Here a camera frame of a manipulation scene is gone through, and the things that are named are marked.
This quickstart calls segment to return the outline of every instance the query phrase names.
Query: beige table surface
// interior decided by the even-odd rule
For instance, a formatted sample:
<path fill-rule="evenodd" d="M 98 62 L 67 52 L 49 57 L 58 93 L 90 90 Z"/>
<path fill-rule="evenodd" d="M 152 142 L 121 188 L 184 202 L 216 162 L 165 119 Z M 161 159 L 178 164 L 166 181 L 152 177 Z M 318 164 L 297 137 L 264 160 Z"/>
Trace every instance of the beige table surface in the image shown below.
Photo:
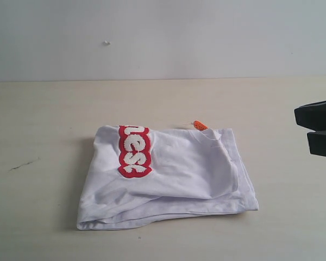
<path fill-rule="evenodd" d="M 326 158 L 294 108 L 326 77 L 0 83 L 0 260 L 326 260 Z M 78 231 L 102 125 L 231 127 L 260 210 Z"/>

